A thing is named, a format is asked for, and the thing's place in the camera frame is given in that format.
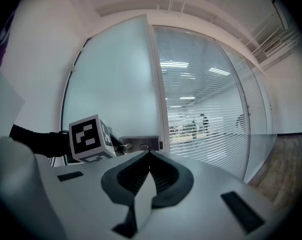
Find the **ceiling light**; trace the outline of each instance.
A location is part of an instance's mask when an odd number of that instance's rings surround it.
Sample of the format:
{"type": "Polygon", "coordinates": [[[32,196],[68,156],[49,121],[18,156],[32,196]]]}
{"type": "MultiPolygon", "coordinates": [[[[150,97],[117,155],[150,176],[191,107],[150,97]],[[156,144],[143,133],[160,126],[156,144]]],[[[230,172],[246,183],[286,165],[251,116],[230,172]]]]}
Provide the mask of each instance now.
{"type": "Polygon", "coordinates": [[[185,119],[185,118],[169,118],[169,121],[172,121],[172,120],[182,120],[182,119],[185,119]]]}
{"type": "Polygon", "coordinates": [[[186,74],[186,73],[181,73],[180,76],[181,76],[181,77],[186,77],[186,76],[187,76],[187,77],[189,77],[189,78],[190,78],[190,77],[192,77],[192,78],[195,77],[194,74],[191,75],[191,74],[186,74]]]}
{"type": "Polygon", "coordinates": [[[161,62],[160,63],[161,64],[161,67],[169,67],[169,68],[179,68],[179,67],[181,67],[181,68],[186,68],[188,65],[189,65],[189,63],[186,63],[186,62],[175,62],[175,61],[167,61],[167,62],[161,62]]]}
{"type": "Polygon", "coordinates": [[[174,125],[176,125],[176,123],[179,123],[179,122],[184,123],[185,120],[183,120],[183,121],[169,122],[169,126],[174,126],[174,125]]]}
{"type": "Polygon", "coordinates": [[[209,71],[211,71],[211,72],[215,72],[215,73],[218,73],[218,74],[222,74],[222,75],[229,75],[230,73],[229,72],[226,72],[226,71],[223,71],[223,70],[219,70],[219,69],[217,69],[217,68],[210,68],[209,69],[209,71]]]}

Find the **person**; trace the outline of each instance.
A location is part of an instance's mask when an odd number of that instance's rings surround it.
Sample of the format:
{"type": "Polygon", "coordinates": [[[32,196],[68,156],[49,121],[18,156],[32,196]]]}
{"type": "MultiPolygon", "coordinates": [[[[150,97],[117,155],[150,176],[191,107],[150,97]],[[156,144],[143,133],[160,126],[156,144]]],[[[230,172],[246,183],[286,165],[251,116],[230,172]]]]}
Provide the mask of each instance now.
{"type": "Polygon", "coordinates": [[[200,114],[200,117],[203,117],[203,129],[206,134],[208,134],[208,128],[209,128],[209,120],[205,116],[205,114],[200,114]]]}
{"type": "MultiPolygon", "coordinates": [[[[9,42],[10,28],[20,0],[6,0],[0,11],[0,66],[9,42]]],[[[49,158],[70,154],[68,132],[38,133],[13,125],[10,137],[27,145],[33,153],[49,158]]]]}
{"type": "Polygon", "coordinates": [[[191,124],[186,125],[186,131],[192,133],[192,139],[196,139],[196,124],[195,121],[191,121],[191,124]]]}
{"type": "Polygon", "coordinates": [[[236,122],[235,122],[235,127],[237,128],[238,126],[241,126],[242,130],[245,131],[245,118],[244,118],[244,114],[239,115],[239,117],[237,118],[236,122]]]}

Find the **window blinds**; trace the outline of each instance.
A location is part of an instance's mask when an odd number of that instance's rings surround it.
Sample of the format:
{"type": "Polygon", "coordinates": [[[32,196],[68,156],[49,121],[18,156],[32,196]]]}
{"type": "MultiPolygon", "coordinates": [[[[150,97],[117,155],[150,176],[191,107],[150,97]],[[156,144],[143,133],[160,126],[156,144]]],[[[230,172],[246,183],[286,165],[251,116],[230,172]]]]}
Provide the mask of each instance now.
{"type": "Polygon", "coordinates": [[[263,98],[248,60],[223,43],[221,47],[229,57],[241,82],[250,113],[250,134],[266,134],[266,116],[263,98]]]}
{"type": "Polygon", "coordinates": [[[249,129],[230,61],[210,37],[162,26],[154,31],[171,154],[219,166],[243,179],[249,129]]]}

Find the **purple clothing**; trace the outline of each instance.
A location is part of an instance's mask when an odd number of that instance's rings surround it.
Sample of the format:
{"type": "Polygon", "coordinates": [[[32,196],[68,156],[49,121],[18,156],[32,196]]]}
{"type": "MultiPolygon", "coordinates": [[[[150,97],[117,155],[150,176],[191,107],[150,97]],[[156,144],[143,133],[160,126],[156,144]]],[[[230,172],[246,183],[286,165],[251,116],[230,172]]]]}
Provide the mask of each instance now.
{"type": "Polygon", "coordinates": [[[10,30],[13,21],[15,11],[11,14],[9,19],[7,20],[2,32],[0,33],[0,66],[3,62],[4,54],[6,53],[6,48],[9,43],[10,30]]]}

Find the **black slot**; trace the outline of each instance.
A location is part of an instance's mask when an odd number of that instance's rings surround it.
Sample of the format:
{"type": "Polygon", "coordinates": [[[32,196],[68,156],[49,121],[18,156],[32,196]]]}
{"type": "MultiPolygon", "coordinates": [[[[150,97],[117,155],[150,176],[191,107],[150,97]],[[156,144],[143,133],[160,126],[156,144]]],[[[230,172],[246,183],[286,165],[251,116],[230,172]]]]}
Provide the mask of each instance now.
{"type": "Polygon", "coordinates": [[[222,194],[221,197],[247,233],[264,224],[264,221],[235,192],[222,194]]]}
{"type": "Polygon", "coordinates": [[[61,182],[63,181],[68,181],[77,177],[83,176],[83,174],[80,171],[77,172],[71,172],[71,173],[67,173],[67,174],[62,174],[62,175],[58,175],[57,178],[59,178],[59,180],[61,182]]]}

